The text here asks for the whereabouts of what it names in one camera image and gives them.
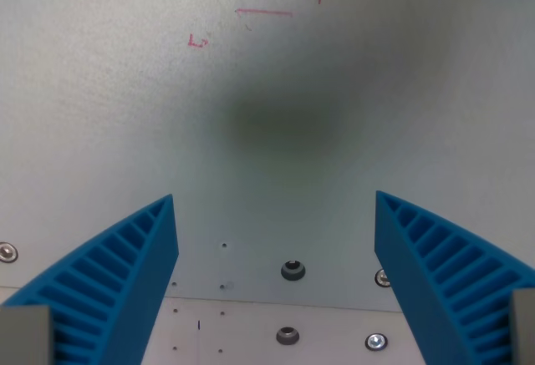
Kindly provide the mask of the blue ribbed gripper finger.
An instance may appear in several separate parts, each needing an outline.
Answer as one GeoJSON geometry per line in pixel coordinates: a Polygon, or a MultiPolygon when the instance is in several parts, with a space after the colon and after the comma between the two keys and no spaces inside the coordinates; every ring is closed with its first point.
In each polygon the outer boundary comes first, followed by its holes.
{"type": "Polygon", "coordinates": [[[427,364],[511,364],[509,303],[534,270],[399,197],[375,195],[374,252],[427,364]]]}
{"type": "Polygon", "coordinates": [[[2,306],[50,310],[57,364],[140,364],[178,256],[166,195],[71,251],[2,306]]]}

